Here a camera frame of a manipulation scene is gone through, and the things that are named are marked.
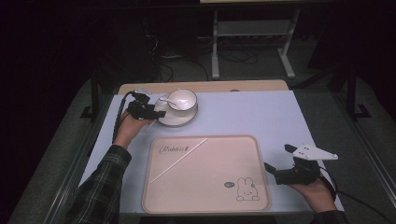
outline pink tray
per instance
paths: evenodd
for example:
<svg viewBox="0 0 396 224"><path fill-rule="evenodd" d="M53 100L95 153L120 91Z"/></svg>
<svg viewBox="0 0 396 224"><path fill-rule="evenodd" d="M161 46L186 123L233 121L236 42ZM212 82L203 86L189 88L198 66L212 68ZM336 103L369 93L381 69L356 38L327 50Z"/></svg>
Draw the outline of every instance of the pink tray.
<svg viewBox="0 0 396 224"><path fill-rule="evenodd" d="M270 198L250 135L157 138L143 208L152 214L263 212Z"/></svg>

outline white saucer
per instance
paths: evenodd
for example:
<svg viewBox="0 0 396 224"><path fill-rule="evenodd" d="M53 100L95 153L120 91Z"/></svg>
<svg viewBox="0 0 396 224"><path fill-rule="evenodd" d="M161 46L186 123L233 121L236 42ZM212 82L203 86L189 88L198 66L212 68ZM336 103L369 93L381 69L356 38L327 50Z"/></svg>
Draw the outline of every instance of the white saucer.
<svg viewBox="0 0 396 224"><path fill-rule="evenodd" d="M157 102L155 103L154 110L155 111L160 111L160 110L166 111L165 117L158 119L158 121L161 124L163 124L165 126L169 126L169 127L180 127L180 126L187 124L195 117L195 115L198 112L198 107L195 110L195 112L192 112L190 115L185 116L185 117L180 117L175 114L175 110L172 109L169 106L169 104L166 103L166 101L157 100Z"/></svg>

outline cup and saucer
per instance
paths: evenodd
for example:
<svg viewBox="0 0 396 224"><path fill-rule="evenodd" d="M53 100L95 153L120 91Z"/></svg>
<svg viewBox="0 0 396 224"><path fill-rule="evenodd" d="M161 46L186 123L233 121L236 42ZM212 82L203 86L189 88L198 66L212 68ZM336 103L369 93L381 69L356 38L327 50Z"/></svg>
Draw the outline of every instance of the cup and saucer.
<svg viewBox="0 0 396 224"><path fill-rule="evenodd" d="M168 127L180 127L189 123L198 112L198 100L193 91L176 90L157 100L155 111L166 111L158 121Z"/></svg>

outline cartoon rabbit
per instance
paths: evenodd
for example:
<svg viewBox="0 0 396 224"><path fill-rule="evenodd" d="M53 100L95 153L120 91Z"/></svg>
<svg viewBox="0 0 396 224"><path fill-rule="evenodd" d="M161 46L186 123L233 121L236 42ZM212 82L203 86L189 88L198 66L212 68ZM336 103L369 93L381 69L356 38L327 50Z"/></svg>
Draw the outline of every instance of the cartoon rabbit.
<svg viewBox="0 0 396 224"><path fill-rule="evenodd" d="M260 198L258 196L257 189L254 187L253 180L248 178L238 179L238 197L236 200L241 201L258 201Z"/></svg>

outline chopstick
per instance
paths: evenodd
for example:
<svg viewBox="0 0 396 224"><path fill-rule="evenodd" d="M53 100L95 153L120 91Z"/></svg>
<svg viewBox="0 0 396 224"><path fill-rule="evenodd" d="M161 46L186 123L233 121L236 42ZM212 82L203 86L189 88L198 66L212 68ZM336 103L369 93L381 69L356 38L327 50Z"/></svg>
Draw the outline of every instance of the chopstick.
<svg viewBox="0 0 396 224"><path fill-rule="evenodd" d="M153 180L151 180L151 182L149 182L150 184L152 184L154 181L156 181L158 178L160 178L162 175L164 175L166 172L168 172L170 169L172 169L172 167L176 166L176 164L178 164L181 160L183 160L184 158L186 158L188 155L190 155L190 153L192 153L196 148L198 148L201 144L203 144L205 141L207 140L207 138L204 138L204 140L202 140L200 143L198 143L198 145L196 145L195 147L193 147L188 153L186 153L184 156L182 156L180 159L178 159L175 163L173 163L171 166L169 166L166 170L164 170L160 175L158 175L157 177L155 177Z"/></svg>
<svg viewBox="0 0 396 224"><path fill-rule="evenodd" d="M151 128L151 125L152 125L155 121L157 121L157 120L155 119L154 121L152 121L152 122L150 123L150 125L149 125L149 126L147 127L147 129L146 129L146 132L149 131L149 128Z"/></svg>

